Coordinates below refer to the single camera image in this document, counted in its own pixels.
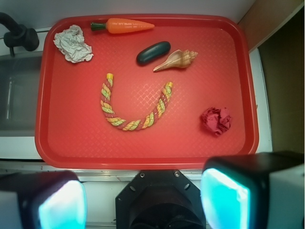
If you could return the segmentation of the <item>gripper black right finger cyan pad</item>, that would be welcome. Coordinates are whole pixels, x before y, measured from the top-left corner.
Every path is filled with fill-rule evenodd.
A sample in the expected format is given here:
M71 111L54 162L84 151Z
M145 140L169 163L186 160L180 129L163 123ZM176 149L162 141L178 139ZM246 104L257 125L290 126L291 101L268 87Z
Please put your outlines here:
M208 159L201 202L213 229L302 229L305 156L291 151Z

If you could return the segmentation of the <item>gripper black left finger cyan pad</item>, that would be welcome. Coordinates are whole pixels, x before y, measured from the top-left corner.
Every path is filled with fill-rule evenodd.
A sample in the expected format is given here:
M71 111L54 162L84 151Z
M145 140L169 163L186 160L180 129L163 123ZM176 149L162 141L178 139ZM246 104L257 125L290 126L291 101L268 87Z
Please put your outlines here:
M2 229L83 229L87 199L71 171L0 176Z

